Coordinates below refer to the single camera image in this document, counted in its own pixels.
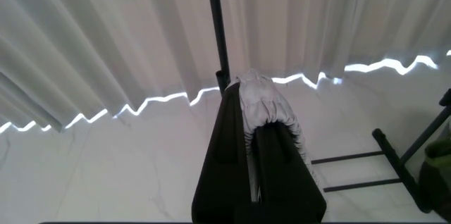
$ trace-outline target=black metal frame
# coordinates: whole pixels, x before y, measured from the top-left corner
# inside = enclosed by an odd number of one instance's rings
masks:
[[[216,42],[218,45],[219,61],[221,63],[221,70],[216,72],[216,78],[218,80],[218,85],[221,93],[230,83],[230,71],[228,66],[228,55],[226,47],[226,36],[224,34],[223,18],[221,11],[221,0],[210,0],[211,4],[211,14],[213,16],[214,28],[216,33]],[[353,154],[349,156],[339,156],[333,158],[325,158],[320,160],[313,160],[312,164],[328,163],[333,161],[344,161],[354,158],[364,158],[369,156],[379,156],[385,155],[385,157],[390,162],[390,165],[396,171],[398,178],[378,180],[373,182],[362,182],[352,185],[341,185],[336,187],[327,187],[324,189],[325,192],[336,192],[344,189],[356,189],[362,187],[370,187],[376,185],[388,185],[397,182],[402,182],[406,187],[407,191],[411,194],[412,198],[416,202],[416,205],[424,213],[429,213],[431,211],[431,205],[428,200],[425,199],[420,193],[419,186],[415,182],[415,179],[410,175],[409,171],[405,167],[405,163],[414,155],[416,151],[429,139],[429,137],[446,121],[446,119],[451,116],[451,89],[447,91],[445,96],[440,100],[439,103],[445,108],[438,115],[438,117],[424,130],[423,133],[418,137],[418,139],[410,146],[410,148],[402,155],[401,158],[398,157],[395,150],[392,148],[388,142],[385,135],[380,129],[375,129],[372,133],[374,139],[378,142],[381,151],[373,151],[363,154]]]

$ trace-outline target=curtain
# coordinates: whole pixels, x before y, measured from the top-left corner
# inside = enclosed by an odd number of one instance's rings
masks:
[[[61,130],[216,86],[209,0],[0,1],[0,130]]]
[[[417,55],[439,63],[451,47],[451,0],[221,0],[231,75],[272,77]]]

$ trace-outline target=green object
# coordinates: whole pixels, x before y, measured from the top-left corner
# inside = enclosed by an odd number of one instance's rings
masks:
[[[427,164],[435,168],[451,168],[451,140],[438,140],[424,150]]]

